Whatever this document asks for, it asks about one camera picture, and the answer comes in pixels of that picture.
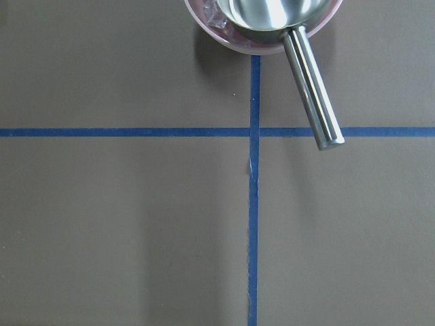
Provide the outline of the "pink bowl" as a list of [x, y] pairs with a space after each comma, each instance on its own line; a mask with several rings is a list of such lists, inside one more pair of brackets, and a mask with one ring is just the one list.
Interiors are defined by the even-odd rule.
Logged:
[[196, 21], [197, 25], [208, 34], [212, 39], [222, 44], [223, 46], [242, 54], [249, 55], [272, 55], [283, 52], [281, 44], [261, 44], [249, 40], [240, 32], [236, 31], [231, 23], [227, 23], [224, 28], [211, 26], [207, 20], [204, 5], [206, 1], [188, 1], [185, 0], [191, 17]]

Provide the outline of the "steel scoop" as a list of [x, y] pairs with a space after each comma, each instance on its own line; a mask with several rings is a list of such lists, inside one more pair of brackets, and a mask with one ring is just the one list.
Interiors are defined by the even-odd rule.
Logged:
[[308, 32], [331, 1], [218, 1], [217, 6], [246, 38], [283, 45], [319, 150], [345, 143]]

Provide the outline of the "clear plastic wrap in bowl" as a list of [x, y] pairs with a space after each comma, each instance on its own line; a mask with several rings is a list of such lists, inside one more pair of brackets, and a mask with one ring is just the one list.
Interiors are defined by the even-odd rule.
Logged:
[[240, 46], [248, 46], [250, 40], [244, 37], [218, 6], [217, 1], [206, 0], [203, 3], [206, 25], [214, 30], [222, 39]]

